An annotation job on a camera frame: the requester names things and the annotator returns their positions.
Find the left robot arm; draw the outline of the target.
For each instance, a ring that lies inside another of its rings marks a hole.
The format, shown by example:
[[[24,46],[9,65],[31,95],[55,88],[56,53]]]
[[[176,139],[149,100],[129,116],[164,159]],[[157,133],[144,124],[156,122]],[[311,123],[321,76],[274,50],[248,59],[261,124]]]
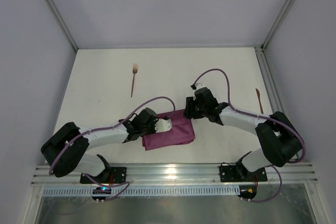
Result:
[[[119,120],[114,127],[86,129],[69,122],[41,147],[41,153],[50,165],[51,175],[64,177],[71,172],[78,172],[97,177],[106,173],[110,166],[102,155],[90,155],[86,151],[135,141],[155,133],[159,120],[153,110],[146,108],[132,120]]]

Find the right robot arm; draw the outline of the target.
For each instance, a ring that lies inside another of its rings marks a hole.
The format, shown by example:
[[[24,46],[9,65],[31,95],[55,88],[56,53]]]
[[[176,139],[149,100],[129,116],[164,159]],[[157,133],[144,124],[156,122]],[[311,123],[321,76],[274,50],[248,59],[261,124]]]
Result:
[[[271,165],[283,167],[303,151],[303,140],[282,112],[264,115],[240,111],[228,102],[219,103],[207,87],[194,84],[191,88],[194,95],[186,98],[186,118],[207,118],[257,136],[260,148],[245,154],[234,165],[241,180],[248,180],[256,171]]]

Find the purple cloth napkin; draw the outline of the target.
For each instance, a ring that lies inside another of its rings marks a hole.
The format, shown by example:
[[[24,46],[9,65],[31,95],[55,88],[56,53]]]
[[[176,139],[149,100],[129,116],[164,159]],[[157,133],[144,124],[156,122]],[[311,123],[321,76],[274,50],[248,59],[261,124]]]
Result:
[[[195,132],[191,119],[184,116],[184,109],[177,110],[170,117],[172,129],[167,132],[145,135],[142,146],[146,151],[174,145],[185,145],[194,141]]]

